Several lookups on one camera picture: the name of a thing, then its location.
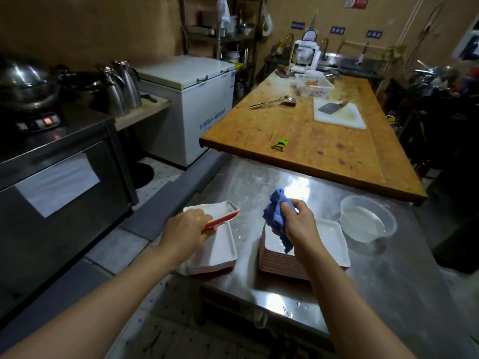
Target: green peeler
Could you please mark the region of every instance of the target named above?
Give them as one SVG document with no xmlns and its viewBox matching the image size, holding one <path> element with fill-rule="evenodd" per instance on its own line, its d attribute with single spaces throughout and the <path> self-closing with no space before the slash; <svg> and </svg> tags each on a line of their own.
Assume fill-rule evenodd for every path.
<svg viewBox="0 0 479 359">
<path fill-rule="evenodd" d="M 288 144 L 288 140 L 283 139 L 283 140 L 279 140 L 276 144 L 271 146 L 271 148 L 282 152 L 287 144 Z"/>
</svg>

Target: wall sign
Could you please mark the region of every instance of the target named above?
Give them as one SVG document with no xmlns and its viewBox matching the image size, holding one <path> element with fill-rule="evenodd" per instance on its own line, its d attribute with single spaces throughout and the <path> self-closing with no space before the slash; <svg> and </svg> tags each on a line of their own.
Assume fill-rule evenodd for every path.
<svg viewBox="0 0 479 359">
<path fill-rule="evenodd" d="M 383 32 L 381 30 L 368 30 L 366 33 L 367 38 L 380 39 L 381 36 L 383 36 Z"/>
<path fill-rule="evenodd" d="M 304 23 L 293 21 L 291 23 L 291 29 L 303 30 L 304 29 Z"/>
<path fill-rule="evenodd" d="M 346 30 L 346 28 L 343 26 L 333 26 L 331 28 L 330 34 L 344 35 L 344 30 Z"/>
<path fill-rule="evenodd" d="M 368 2 L 369 0 L 346 0 L 344 7 L 365 10 Z"/>
</svg>

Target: hand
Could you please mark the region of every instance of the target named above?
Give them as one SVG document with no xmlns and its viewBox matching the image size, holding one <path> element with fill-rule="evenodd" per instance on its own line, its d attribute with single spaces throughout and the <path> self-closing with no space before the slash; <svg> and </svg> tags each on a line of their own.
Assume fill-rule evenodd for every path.
<svg viewBox="0 0 479 359">
<path fill-rule="evenodd" d="M 302 200 L 291 199 L 291 203 L 299 213 L 296 214 L 286 202 L 281 204 L 281 213 L 286 217 L 286 235 L 295 246 L 296 257 L 304 265 L 309 253 L 321 253 L 326 248 L 320 239 L 313 212 Z"/>
<path fill-rule="evenodd" d="M 168 219 L 159 247 L 169 249 L 175 266 L 179 266 L 208 239 L 215 234 L 214 229 L 201 233 L 205 224 L 213 217 L 202 209 L 190 209 Z"/>
</svg>

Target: plastic basket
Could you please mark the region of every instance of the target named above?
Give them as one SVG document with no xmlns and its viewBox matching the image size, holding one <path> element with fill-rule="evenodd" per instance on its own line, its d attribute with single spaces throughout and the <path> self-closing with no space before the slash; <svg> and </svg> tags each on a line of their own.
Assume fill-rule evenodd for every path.
<svg viewBox="0 0 479 359">
<path fill-rule="evenodd" d="M 327 98 L 334 85 L 325 77 L 312 76 L 308 74 L 295 74 L 296 88 L 303 97 L 321 97 Z M 308 82 L 316 82 L 317 85 L 309 86 Z"/>
</svg>

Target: window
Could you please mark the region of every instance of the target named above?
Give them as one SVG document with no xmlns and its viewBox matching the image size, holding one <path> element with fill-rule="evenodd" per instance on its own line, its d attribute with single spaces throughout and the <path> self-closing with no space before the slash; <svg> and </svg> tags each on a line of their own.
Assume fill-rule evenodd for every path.
<svg viewBox="0 0 479 359">
<path fill-rule="evenodd" d="M 461 60 L 479 60 L 479 15 L 454 50 L 453 57 Z"/>
</svg>

